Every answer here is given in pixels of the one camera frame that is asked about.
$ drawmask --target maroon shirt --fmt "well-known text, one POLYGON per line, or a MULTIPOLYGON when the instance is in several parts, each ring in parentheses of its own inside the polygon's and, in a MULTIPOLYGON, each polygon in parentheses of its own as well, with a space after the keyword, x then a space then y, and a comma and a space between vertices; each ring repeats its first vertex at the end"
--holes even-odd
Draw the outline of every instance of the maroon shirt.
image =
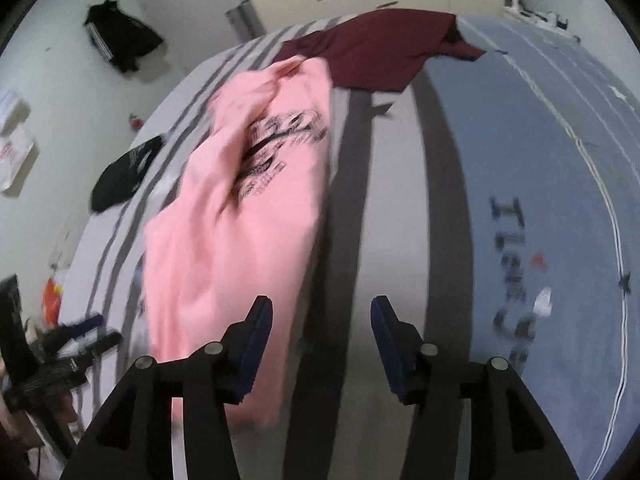
POLYGON ((285 41, 273 62, 296 54, 325 58, 334 86, 401 92, 431 56, 476 60, 484 50, 462 38, 455 14, 380 9, 285 41))

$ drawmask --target black jacket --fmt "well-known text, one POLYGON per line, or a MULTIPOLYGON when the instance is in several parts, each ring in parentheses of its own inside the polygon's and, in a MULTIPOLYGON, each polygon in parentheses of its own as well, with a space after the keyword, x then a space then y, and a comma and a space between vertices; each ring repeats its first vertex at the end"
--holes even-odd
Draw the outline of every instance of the black jacket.
POLYGON ((162 43, 154 30, 124 14, 115 0, 91 6, 84 27, 94 47, 122 73, 138 70, 136 58, 146 56, 162 43))

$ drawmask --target folded pink garment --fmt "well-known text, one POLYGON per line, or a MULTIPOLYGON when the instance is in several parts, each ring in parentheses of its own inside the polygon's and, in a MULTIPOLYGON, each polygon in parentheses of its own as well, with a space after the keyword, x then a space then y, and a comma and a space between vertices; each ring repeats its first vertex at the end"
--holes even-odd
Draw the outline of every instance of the folded pink garment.
POLYGON ((219 340, 259 294, 273 301, 254 390, 226 409, 235 427, 278 418, 324 195, 331 87, 324 60, 302 56, 225 84, 209 103, 212 134, 191 154, 178 196, 146 226, 146 314, 158 361, 219 340))

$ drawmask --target metal screw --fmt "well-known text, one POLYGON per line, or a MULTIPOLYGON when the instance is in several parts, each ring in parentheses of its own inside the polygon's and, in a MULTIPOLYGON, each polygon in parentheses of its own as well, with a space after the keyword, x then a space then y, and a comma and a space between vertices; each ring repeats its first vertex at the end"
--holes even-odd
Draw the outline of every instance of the metal screw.
POLYGON ((438 355, 438 347, 433 343, 423 343, 420 346, 420 353, 426 357, 436 357, 438 355))
POLYGON ((204 353, 209 355, 218 355, 225 348, 222 346, 222 343, 218 341, 214 341, 213 343, 209 343, 204 347, 204 353))
POLYGON ((149 355, 143 355, 136 359, 136 368, 140 368, 144 370, 145 368, 149 368, 154 363, 154 359, 149 355))
POLYGON ((491 366, 503 372, 509 368, 509 362, 504 357, 494 357, 491 359, 491 366))

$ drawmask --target bed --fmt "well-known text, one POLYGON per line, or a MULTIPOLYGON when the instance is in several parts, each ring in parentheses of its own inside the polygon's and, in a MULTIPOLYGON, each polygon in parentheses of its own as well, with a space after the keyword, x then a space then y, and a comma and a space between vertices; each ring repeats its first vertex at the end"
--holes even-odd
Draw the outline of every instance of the bed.
MULTIPOLYGON (((76 392, 85 424, 146 351, 143 227, 208 134, 207 99, 282 41, 346 19, 216 55, 140 131, 134 144, 171 136, 135 197, 90 219, 66 279, 61 321, 101 312, 125 339, 76 392)), ((413 412, 389 392, 372 337, 379 294, 461 359, 509 358, 581 479, 603 478, 638 426, 640 104, 572 40, 494 18, 458 26, 487 51, 476 62, 432 58, 401 94, 334 90, 320 270, 291 349, 291 396, 279 425, 236 438, 243 478, 399 477, 413 412)))

